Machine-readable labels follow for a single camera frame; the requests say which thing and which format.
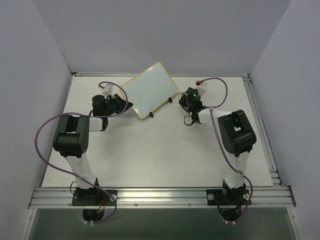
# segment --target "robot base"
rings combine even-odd
[[[222,189],[208,189],[206,196],[209,206],[239,206],[248,203],[246,196],[249,196],[249,190],[246,189],[245,184],[241,187],[230,189],[223,181]]]
[[[96,186],[99,186],[98,179],[95,179]],[[106,190],[110,195],[114,196],[117,199],[118,191],[108,189]],[[73,198],[72,198],[72,206],[114,206],[115,203],[111,200],[111,198],[104,192],[96,189],[95,187],[91,187],[89,189],[82,189],[76,187]]]

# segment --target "gray wall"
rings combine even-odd
[[[73,72],[247,74],[291,0],[34,0]]]
[[[15,240],[44,164],[36,130],[63,109],[71,74],[32,0],[0,2],[0,239]],[[53,126],[40,148],[49,156]]]
[[[319,239],[319,0],[292,1],[251,77],[281,180],[292,186],[305,239]]]

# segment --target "metal frame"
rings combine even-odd
[[[132,74],[105,74],[105,73],[76,73],[74,77],[120,77],[133,76]],[[207,77],[199,75],[172,75],[172,77]],[[242,77],[258,134],[261,138],[264,154],[266,155],[273,187],[254,187],[250,208],[286,208],[293,232],[297,240],[303,235],[295,212],[295,200],[290,187],[284,187],[279,178],[275,160],[269,145],[267,133],[253,93],[251,82],[247,74],[244,75],[217,75],[217,77]],[[196,188],[116,188],[118,190],[118,209],[203,209],[216,208],[207,205],[207,189],[221,189],[219,187]],[[20,234],[20,240],[27,240],[32,230],[37,209],[94,209],[96,206],[72,206],[72,194],[69,188],[36,188],[30,200],[27,217]]]
[[[207,189],[197,188],[116,188],[118,209],[171,209],[171,208],[216,208],[207,205]],[[254,187],[251,199],[253,208],[293,207],[293,194],[290,187]],[[36,188],[33,192],[30,209],[96,209],[97,206],[72,206],[69,188]]]
[[[27,210],[24,224],[22,226],[20,235],[19,235],[19,240],[28,240],[29,236],[32,231],[32,226],[34,225],[35,218],[37,214],[37,209],[36,208],[29,208]]]

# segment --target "white tablet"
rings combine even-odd
[[[145,119],[161,105],[178,93],[178,88],[161,62],[122,85],[133,110],[140,119]]]

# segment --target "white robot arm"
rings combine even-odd
[[[218,141],[221,142],[221,148],[230,166],[222,181],[222,193],[214,195],[213,205],[241,205],[245,203],[246,194],[249,192],[246,189],[244,175],[248,156],[257,141],[256,135],[243,110],[231,112],[203,106],[200,99],[207,91],[207,84],[197,82],[197,85],[197,88],[189,87],[182,92],[179,98],[179,104],[192,119],[191,124],[185,124],[213,125],[214,121]]]
[[[209,124],[209,125],[213,124],[212,120],[211,120],[211,115],[210,115],[211,109],[213,110],[213,117],[214,117],[214,121],[215,121],[215,124],[217,127],[217,132],[219,135],[218,137],[219,137],[219,139],[222,139],[218,118],[220,118],[222,116],[230,116],[230,115],[232,115],[232,112],[216,110],[214,108],[203,109],[198,113],[199,122],[201,124]],[[229,153],[224,146],[223,146],[223,148],[224,148],[224,152],[225,152],[230,164],[235,169],[237,169],[238,171],[241,171],[243,174],[245,174],[246,163],[247,163],[247,158],[249,156],[249,152],[244,151],[244,152],[240,153],[238,157],[236,157],[233,153]],[[227,186],[230,189],[236,189],[236,188],[239,188],[245,184],[245,179],[239,172],[235,172],[231,168],[229,168],[228,172],[226,173],[226,175],[224,177],[224,182],[227,184]]]
[[[69,163],[72,172],[81,176],[76,178],[76,189],[73,194],[73,206],[99,205],[103,196],[97,188],[85,183],[87,180],[99,186],[98,179],[93,174],[86,155],[89,146],[89,132],[102,132],[108,126],[108,116],[125,111],[133,106],[120,98],[117,94],[112,95],[112,89],[105,87],[103,95],[92,98],[93,116],[62,115],[53,138],[53,148],[59,152]]]

